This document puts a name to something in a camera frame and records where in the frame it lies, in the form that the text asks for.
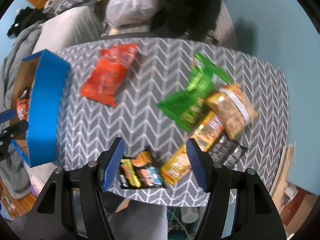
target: snack packaging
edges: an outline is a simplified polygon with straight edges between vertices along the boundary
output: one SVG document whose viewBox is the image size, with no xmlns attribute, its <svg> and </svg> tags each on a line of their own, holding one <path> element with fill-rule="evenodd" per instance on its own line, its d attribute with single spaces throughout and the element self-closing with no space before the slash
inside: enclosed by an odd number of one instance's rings
<svg viewBox="0 0 320 240">
<path fill-rule="evenodd" d="M 220 88 L 206 103 L 217 114 L 231 139 L 258 116 L 238 83 Z"/>
<path fill-rule="evenodd" d="M 124 189 L 164 187 L 160 172 L 153 165 L 150 147 L 140 152 L 134 159 L 122 159 L 119 173 L 121 188 Z"/>
<path fill-rule="evenodd" d="M 137 44 L 120 44 L 102 49 L 101 57 L 80 94 L 106 105 L 116 107 L 115 92 L 128 67 L 135 59 Z"/>
<path fill-rule="evenodd" d="M 223 85 L 232 82 L 232 78 L 222 68 L 198 52 L 195 52 L 191 68 L 186 90 L 174 93 L 158 103 L 164 114 L 185 131 L 191 130 L 199 118 L 204 100 L 215 91 L 213 80 L 220 80 Z"/>
<path fill-rule="evenodd" d="M 17 98 L 17 116 L 19 120 L 28 120 L 30 90 L 26 87 L 20 97 Z"/>
<path fill-rule="evenodd" d="M 209 112 L 200 126 L 191 136 L 196 140 L 200 149 L 206 152 L 222 133 L 223 126 L 214 112 Z M 164 164 L 160 171 L 166 182 L 173 185 L 191 169 L 186 152 L 186 145 L 182 145 L 174 155 Z"/>
<path fill-rule="evenodd" d="M 209 149 L 208 154 L 213 161 L 221 162 L 227 168 L 231 169 L 247 151 L 246 147 L 241 146 L 238 142 L 231 140 L 227 134 L 221 133 L 215 143 Z"/>
</svg>

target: white sheet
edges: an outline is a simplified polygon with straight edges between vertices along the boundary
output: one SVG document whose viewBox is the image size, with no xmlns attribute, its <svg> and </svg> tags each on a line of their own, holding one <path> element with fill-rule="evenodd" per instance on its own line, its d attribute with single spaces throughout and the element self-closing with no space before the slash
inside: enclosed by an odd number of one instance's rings
<svg viewBox="0 0 320 240">
<path fill-rule="evenodd" d="M 88 6 L 72 8 L 46 21 L 32 53 L 43 49 L 52 52 L 99 39 L 102 24 Z"/>
</svg>

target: white plastic bag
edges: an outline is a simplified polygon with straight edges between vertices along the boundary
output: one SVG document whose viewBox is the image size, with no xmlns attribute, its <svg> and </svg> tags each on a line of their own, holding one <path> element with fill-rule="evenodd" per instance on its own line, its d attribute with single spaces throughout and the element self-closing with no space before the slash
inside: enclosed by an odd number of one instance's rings
<svg viewBox="0 0 320 240">
<path fill-rule="evenodd" d="M 159 10 L 159 0 L 110 0 L 106 9 L 107 22 L 113 26 L 142 23 Z"/>
</svg>

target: white cylinder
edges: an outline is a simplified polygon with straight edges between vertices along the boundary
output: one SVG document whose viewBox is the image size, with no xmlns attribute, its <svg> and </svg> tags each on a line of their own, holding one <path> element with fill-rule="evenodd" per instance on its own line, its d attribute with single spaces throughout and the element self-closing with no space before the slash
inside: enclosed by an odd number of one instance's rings
<svg viewBox="0 0 320 240">
<path fill-rule="evenodd" d="M 199 218 L 197 207 L 181 207 L 181 220 L 187 224 L 191 224 Z"/>
</svg>

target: table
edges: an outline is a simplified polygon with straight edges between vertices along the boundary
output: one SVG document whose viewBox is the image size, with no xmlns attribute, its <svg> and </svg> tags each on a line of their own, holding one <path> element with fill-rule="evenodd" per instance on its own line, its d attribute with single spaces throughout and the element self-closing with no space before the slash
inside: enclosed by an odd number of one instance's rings
<svg viewBox="0 0 320 240">
<path fill-rule="evenodd" d="M 138 43 L 139 53 L 117 90 L 118 106 L 112 108 L 81 96 L 80 89 L 99 58 L 99 50 L 131 42 Z M 227 70 L 260 112 L 239 138 L 249 150 L 236 168 L 254 168 L 270 189 L 287 137 L 288 95 L 283 73 L 278 67 L 239 51 L 179 39 L 95 41 L 57 52 L 71 64 L 58 116 L 58 165 L 67 170 L 82 167 L 109 149 L 117 136 L 125 141 L 125 155 L 135 156 L 151 145 L 156 160 L 166 162 L 189 134 L 156 104 L 185 88 L 194 51 Z M 174 186 L 167 184 L 166 189 L 124 190 L 116 176 L 110 191 L 169 206 L 205 206 L 209 197 L 198 187 L 192 172 Z M 234 200 L 235 193 L 231 192 L 230 202 Z"/>
</svg>

